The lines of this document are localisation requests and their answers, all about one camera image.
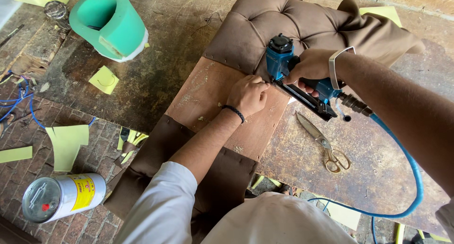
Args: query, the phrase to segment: pneumatic staple gun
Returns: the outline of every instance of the pneumatic staple gun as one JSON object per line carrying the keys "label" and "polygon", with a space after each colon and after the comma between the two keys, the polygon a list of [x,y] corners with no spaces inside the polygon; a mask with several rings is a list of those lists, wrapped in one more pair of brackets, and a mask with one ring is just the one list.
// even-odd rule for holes
{"label": "pneumatic staple gun", "polygon": [[[373,113],[366,104],[351,94],[346,95],[341,89],[335,90],[329,77],[320,80],[300,78],[307,86],[319,92],[318,98],[303,92],[296,85],[283,84],[282,79],[300,62],[299,56],[294,55],[293,50],[293,39],[284,36],[282,33],[269,41],[266,48],[266,68],[274,86],[294,97],[325,121],[330,120],[332,117],[337,117],[330,104],[330,99],[332,98],[341,99],[343,105],[365,116],[370,116]],[[338,85],[339,88],[345,86],[342,82],[338,82]],[[350,121],[351,118],[344,116],[343,119],[344,121]]]}

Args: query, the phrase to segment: metal tin can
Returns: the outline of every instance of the metal tin can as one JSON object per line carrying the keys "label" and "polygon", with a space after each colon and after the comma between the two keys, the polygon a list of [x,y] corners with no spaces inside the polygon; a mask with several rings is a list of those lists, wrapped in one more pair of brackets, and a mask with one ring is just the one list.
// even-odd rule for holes
{"label": "metal tin can", "polygon": [[22,198],[24,217],[37,224],[57,220],[99,205],[106,182],[96,173],[39,178]]}

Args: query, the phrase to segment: sandal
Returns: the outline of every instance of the sandal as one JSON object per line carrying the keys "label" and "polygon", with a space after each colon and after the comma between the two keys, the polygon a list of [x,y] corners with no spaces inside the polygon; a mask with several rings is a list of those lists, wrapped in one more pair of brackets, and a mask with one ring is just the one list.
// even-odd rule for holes
{"label": "sandal", "polygon": [[284,191],[288,191],[288,194],[293,196],[293,189],[291,186],[285,184],[281,187],[281,189],[279,189],[279,193],[283,194]]}
{"label": "sandal", "polygon": [[0,139],[3,138],[4,134],[6,133],[6,129],[14,122],[16,119],[16,114],[10,113],[9,117],[6,117],[0,122]]}

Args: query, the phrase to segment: person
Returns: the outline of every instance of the person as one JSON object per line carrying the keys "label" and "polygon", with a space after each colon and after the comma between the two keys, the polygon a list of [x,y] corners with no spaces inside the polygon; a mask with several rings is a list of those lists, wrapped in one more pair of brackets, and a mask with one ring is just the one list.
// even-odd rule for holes
{"label": "person", "polygon": [[[328,59],[335,50],[308,49],[284,79],[329,77]],[[450,196],[454,196],[451,145],[454,103],[413,84],[389,68],[348,52],[336,58],[337,78],[349,85],[385,122],[419,165]],[[317,96],[304,83],[301,89]],[[244,117],[264,108],[270,87],[259,76],[236,83],[227,104]],[[191,243],[191,211],[197,184],[230,135],[241,124],[224,108],[204,129],[176,152],[130,211],[116,244]],[[454,240],[454,201],[436,212]],[[290,195],[265,192],[228,212],[202,243],[356,243],[339,225],[313,204]]]}

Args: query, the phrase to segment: scissor blade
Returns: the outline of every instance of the scissor blade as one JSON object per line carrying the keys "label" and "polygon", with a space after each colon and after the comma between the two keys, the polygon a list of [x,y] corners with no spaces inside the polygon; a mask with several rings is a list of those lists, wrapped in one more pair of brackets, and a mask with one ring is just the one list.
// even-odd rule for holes
{"label": "scissor blade", "polygon": [[313,125],[307,118],[305,118],[302,114],[297,112],[297,117],[298,121],[300,121],[300,124],[303,125],[303,127],[309,132],[312,137],[315,139],[319,138],[320,136],[323,136],[321,132]]}

